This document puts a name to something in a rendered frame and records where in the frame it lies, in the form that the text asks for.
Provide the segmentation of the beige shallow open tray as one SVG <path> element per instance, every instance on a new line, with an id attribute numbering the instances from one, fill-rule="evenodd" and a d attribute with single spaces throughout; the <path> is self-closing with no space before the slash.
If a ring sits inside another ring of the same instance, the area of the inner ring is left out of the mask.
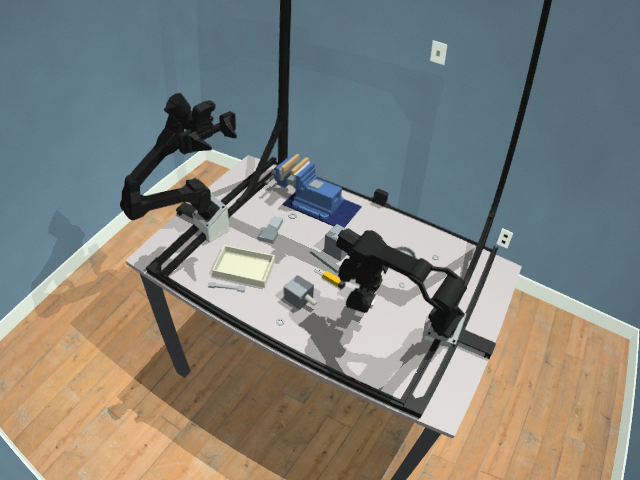
<path id="1" fill-rule="evenodd" d="M 265 288 L 275 263 L 272 257 L 271 254 L 224 245 L 212 270 L 213 276 Z"/>

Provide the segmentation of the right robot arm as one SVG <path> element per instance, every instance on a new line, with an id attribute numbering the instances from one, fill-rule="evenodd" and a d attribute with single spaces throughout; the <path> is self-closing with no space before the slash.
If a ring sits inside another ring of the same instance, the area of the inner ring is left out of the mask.
<path id="1" fill-rule="evenodd" d="M 213 121 L 211 111 L 214 110 L 215 103 L 210 100 L 195 105 L 193 111 L 191 111 L 191 106 L 181 93 L 176 93 L 169 98 L 164 108 L 164 111 L 169 113 L 165 128 L 158 136 L 155 146 L 132 173 L 125 178 L 120 207 L 128 219 L 137 220 L 145 216 L 150 210 L 188 202 L 208 222 L 220 209 L 211 200 L 210 189 L 196 178 L 186 180 L 186 184 L 182 188 L 146 196 L 140 195 L 140 185 L 145 179 L 167 155 L 179 149 L 178 135 L 184 132 L 184 129 L 187 130 L 188 120 L 192 117 L 190 121 L 197 129 L 200 122 L 206 119 L 212 119 Z"/>

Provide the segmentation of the dark blue mat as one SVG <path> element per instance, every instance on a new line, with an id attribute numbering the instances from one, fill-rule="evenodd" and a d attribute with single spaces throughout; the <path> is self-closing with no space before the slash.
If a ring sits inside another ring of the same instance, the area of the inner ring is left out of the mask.
<path id="1" fill-rule="evenodd" d="M 341 205 L 336 209 L 336 211 L 330 216 L 327 220 L 323 220 L 319 217 L 315 217 L 311 214 L 308 214 L 306 212 L 303 212 L 301 210 L 299 210 L 298 208 L 294 208 L 292 206 L 292 201 L 294 200 L 294 196 L 295 193 L 293 193 L 284 203 L 283 205 L 286 207 L 289 207 L 291 209 L 294 209 L 298 212 L 301 212 L 303 214 L 306 214 L 310 217 L 313 217 L 315 219 L 318 219 L 322 222 L 325 222 L 329 225 L 335 226 L 336 224 L 342 226 L 345 228 L 345 226 L 351 221 L 351 219 L 356 215 L 356 213 L 361 209 L 362 206 L 355 204 L 353 202 L 350 202 L 348 200 L 343 200 L 343 203 L 341 203 Z"/>

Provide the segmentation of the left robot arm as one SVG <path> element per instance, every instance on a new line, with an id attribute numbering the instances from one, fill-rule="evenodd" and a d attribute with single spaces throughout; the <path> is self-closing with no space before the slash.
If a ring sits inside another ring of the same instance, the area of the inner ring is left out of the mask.
<path id="1" fill-rule="evenodd" d="M 467 290 L 467 286 L 464 285 L 465 281 L 461 277 L 449 268 L 433 266 L 423 258 L 417 259 L 388 246 L 383 238 L 373 230 L 366 230 L 360 236 L 347 228 L 341 230 L 338 236 L 336 246 L 346 252 L 350 258 L 345 259 L 339 268 L 338 277 L 341 281 L 349 282 L 351 279 L 356 279 L 360 282 L 361 274 L 358 273 L 360 265 L 365 271 L 371 273 L 380 271 L 384 265 L 408 277 L 419 286 L 424 300 L 434 307 L 428 315 L 432 328 L 439 336 L 453 337 L 457 325 L 465 315 L 457 306 Z M 431 271 L 447 274 L 432 298 L 429 297 L 423 284 Z M 451 313 L 451 315 L 446 313 Z"/>

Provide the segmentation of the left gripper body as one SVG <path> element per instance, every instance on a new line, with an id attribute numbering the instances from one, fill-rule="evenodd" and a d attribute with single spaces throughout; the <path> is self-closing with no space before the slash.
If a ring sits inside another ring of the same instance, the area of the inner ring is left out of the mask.
<path id="1" fill-rule="evenodd" d="M 384 268 L 384 269 L 383 269 Z M 382 267 L 384 274 L 386 274 L 388 268 Z M 381 269 L 381 270 L 382 270 Z M 372 304 L 372 295 L 374 290 L 377 289 L 380 280 L 382 278 L 382 271 L 378 271 L 375 273 L 365 271 L 360 265 L 358 269 L 358 273 L 360 273 L 360 282 L 356 281 L 357 284 L 360 284 L 357 291 L 351 291 L 347 300 L 346 306 L 348 308 L 367 313 L 371 304 Z M 362 289 L 363 288 L 363 289 Z M 374 290 L 373 290 L 374 289 Z M 362 290 L 362 291 L 361 291 Z M 360 293 L 361 292 L 361 293 Z"/>

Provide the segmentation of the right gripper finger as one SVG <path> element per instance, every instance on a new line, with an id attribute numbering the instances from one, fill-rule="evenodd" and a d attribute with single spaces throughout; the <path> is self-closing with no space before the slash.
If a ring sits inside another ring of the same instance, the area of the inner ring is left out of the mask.
<path id="1" fill-rule="evenodd" d="M 188 151 L 189 151 L 189 153 L 198 152 L 198 151 L 210 151 L 210 150 L 212 150 L 212 147 L 207 142 L 202 140 L 198 136 L 196 131 L 187 136 L 187 142 L 188 142 Z"/>
<path id="2" fill-rule="evenodd" d="M 231 126 L 233 127 L 232 116 L 223 118 L 223 125 L 224 125 L 224 136 L 230 137 L 230 138 L 237 138 L 237 134 L 235 133 L 234 129 L 231 128 Z"/>

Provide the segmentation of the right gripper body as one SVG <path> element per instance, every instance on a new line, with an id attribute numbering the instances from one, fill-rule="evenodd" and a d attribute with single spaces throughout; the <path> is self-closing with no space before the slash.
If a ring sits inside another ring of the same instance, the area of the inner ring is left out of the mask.
<path id="1" fill-rule="evenodd" d="M 188 122 L 187 122 L 187 126 L 186 126 L 187 131 L 184 131 L 184 132 L 182 132 L 182 133 L 180 133 L 180 134 L 178 135 L 178 147 L 179 147 L 179 151 L 180 151 L 182 154 L 184 154 L 184 155 L 185 155 L 185 154 L 187 154 L 187 153 L 189 153 L 189 151 L 188 151 L 187 136 L 188 136 L 189 134 L 191 134 L 192 132 L 194 132 L 194 131 L 196 131 L 196 133 L 198 134 L 198 136 L 199 136 L 202 140 L 205 140 L 205 139 L 207 139 L 207 138 L 211 137 L 211 135 L 213 136 L 213 134 L 215 134 L 215 133 L 217 133 L 217 132 L 219 132 L 219 131 L 221 131 L 221 132 L 224 134 L 223 118 L 226 118 L 226 117 L 228 117 L 228 116 L 232 116 L 233 129 L 234 129 L 234 131 L 235 131 L 235 129 L 236 129 L 236 118 L 235 118 L 235 113 L 233 113 L 233 112 L 231 112 L 231 111 L 226 112 L 226 113 L 224 113 L 224 114 L 222 114 L 222 115 L 220 115 L 220 116 L 219 116 L 219 122 L 220 122 L 220 123 L 213 125 L 213 123 L 212 123 L 212 119 L 206 119 L 206 120 L 204 120 L 204 121 L 202 121 L 202 122 L 200 122 L 200 123 L 199 123 L 199 125 L 198 125 L 198 128 L 197 128 L 197 129 L 192 125 L 192 123 L 191 123 L 191 121 L 190 121 L 190 119 L 192 118 L 192 117 L 191 117 L 191 118 L 188 120 Z M 208 126 L 207 126 L 207 125 L 208 125 Z M 205 126 L 206 126 L 206 127 L 205 127 Z M 203 128 L 203 127 L 204 127 L 204 128 Z M 209 128 L 210 128 L 210 129 L 209 129 Z M 188 129 L 190 129 L 190 130 L 188 130 Z M 207 130 L 207 129 L 208 129 L 208 130 Z M 191 131 L 192 131 L 192 132 L 191 132 Z M 203 133 L 203 134 L 202 134 L 202 133 Z M 206 135 L 206 136 L 205 136 L 205 135 Z M 209 136 L 209 137 L 208 137 L 208 136 Z M 206 138 L 206 137 L 207 137 L 207 138 Z M 203 139 L 203 138 L 205 138 L 205 139 Z M 185 148 L 184 148 L 184 147 L 185 147 Z M 183 148 L 184 148 L 184 150 L 183 150 Z"/>

